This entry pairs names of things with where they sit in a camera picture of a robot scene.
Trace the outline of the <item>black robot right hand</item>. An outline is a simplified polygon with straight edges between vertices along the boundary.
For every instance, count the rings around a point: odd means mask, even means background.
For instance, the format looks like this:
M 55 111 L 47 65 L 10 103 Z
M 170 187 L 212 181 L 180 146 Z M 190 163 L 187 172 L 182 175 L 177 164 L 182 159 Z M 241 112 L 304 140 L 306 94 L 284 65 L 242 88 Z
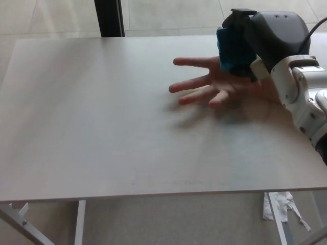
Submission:
M 309 30 L 294 12 L 232 9 L 216 31 L 220 68 L 237 77 L 260 79 L 250 67 L 261 58 L 267 71 L 282 59 L 307 55 Z

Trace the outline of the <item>bare person hand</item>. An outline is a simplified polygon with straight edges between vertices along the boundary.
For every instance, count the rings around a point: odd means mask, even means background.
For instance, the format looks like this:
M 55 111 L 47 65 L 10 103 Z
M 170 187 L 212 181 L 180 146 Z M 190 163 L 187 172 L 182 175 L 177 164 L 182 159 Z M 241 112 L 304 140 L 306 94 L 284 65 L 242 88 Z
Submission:
M 170 93 L 189 90 L 190 93 L 178 99 L 185 106 L 201 101 L 207 101 L 211 108 L 242 99 L 262 99 L 280 104 L 278 93 L 271 78 L 252 82 L 250 78 L 231 75 L 220 68 L 219 57 L 210 58 L 175 58 L 176 66 L 191 66 L 206 68 L 208 74 L 177 82 L 169 86 Z

